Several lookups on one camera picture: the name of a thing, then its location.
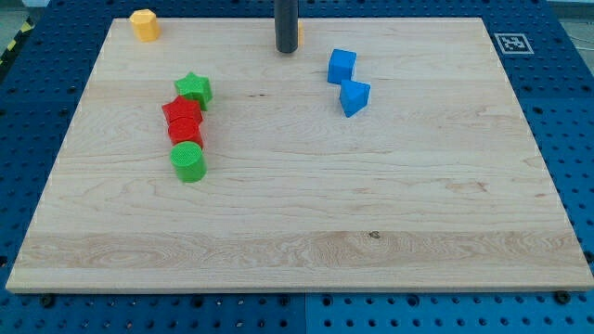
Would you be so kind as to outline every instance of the green pentagon block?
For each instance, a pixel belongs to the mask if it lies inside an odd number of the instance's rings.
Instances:
[[[202,110],[208,110],[206,104],[213,99],[211,83],[207,77],[200,77],[193,72],[186,75],[185,78],[175,81],[177,94],[187,99],[200,102]]]
[[[206,161],[202,149],[194,142],[181,142],[174,146],[169,156],[175,174],[182,182],[197,182],[206,174]]]

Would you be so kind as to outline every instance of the blue cube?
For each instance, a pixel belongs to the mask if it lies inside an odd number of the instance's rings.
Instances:
[[[341,84],[342,80],[351,80],[355,68],[355,59],[355,52],[334,49],[328,63],[328,82]]]
[[[355,115],[368,104],[371,86],[350,80],[341,81],[341,105],[346,117]]]

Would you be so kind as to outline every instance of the wooden board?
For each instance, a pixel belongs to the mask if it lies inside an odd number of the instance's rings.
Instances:
[[[479,19],[116,19],[7,288],[17,293],[590,289]],[[357,52],[369,106],[326,83]],[[181,184],[161,105],[211,78],[209,172]]]

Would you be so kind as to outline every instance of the black cylinder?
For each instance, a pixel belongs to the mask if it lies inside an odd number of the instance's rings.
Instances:
[[[299,43],[298,17],[298,0],[275,0],[275,31],[278,51],[291,53],[297,49]]]

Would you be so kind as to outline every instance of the red block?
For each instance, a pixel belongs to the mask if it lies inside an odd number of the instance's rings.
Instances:
[[[204,148],[200,128],[195,119],[189,117],[178,118],[169,124],[169,138],[172,144],[178,144],[184,141],[193,141]]]
[[[161,107],[165,114],[167,124],[180,118],[191,118],[196,120],[198,125],[202,123],[202,112],[198,101],[189,100],[183,96],[177,96],[171,103]]]

